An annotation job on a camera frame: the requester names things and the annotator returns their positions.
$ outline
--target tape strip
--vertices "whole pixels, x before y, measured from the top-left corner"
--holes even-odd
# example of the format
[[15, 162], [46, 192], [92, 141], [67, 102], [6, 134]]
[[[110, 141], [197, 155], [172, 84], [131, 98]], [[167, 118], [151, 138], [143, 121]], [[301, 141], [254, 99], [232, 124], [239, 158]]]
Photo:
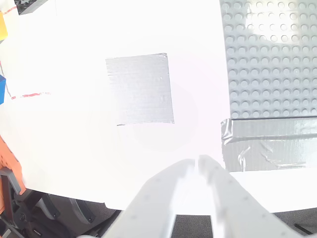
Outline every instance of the tape strip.
[[226, 119], [221, 128], [230, 172], [317, 167], [317, 118]]
[[166, 53], [106, 59], [117, 125], [174, 123]]

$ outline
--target yellow block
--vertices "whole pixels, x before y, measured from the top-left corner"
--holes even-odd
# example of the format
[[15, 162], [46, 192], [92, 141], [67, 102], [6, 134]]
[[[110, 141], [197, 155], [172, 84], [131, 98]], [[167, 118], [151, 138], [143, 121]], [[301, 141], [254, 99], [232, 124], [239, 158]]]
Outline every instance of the yellow block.
[[0, 12], [0, 41], [4, 40], [8, 36], [8, 31], [4, 23], [3, 13]]

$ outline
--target blue block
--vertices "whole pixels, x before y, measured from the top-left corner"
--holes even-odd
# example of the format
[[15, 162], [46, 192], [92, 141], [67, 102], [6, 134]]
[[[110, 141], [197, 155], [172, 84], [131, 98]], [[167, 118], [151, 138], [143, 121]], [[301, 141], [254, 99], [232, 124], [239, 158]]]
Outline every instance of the blue block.
[[5, 78], [0, 75], [0, 105], [4, 103]]

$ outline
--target red line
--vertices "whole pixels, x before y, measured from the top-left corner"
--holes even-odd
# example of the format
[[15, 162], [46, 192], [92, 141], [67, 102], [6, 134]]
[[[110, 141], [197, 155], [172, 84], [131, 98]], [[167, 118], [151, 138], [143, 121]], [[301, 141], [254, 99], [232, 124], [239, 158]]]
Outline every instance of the red line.
[[19, 98], [31, 98], [31, 97], [34, 97], [34, 96], [41, 96], [43, 94], [46, 94], [46, 95], [50, 95], [51, 93], [33, 93], [33, 94], [26, 94], [26, 95], [22, 95], [21, 97]]
[[9, 12], [11, 12], [12, 10], [17, 9], [16, 5], [13, 8], [10, 8], [8, 11], [6, 11], [4, 13], [4, 15], [8, 14]]

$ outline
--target gray lego baseplate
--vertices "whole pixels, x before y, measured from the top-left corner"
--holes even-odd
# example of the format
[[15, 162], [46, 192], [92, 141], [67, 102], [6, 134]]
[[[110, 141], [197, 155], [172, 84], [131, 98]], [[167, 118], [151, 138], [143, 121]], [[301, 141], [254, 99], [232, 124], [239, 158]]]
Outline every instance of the gray lego baseplate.
[[220, 0], [231, 118], [317, 115], [317, 1]]

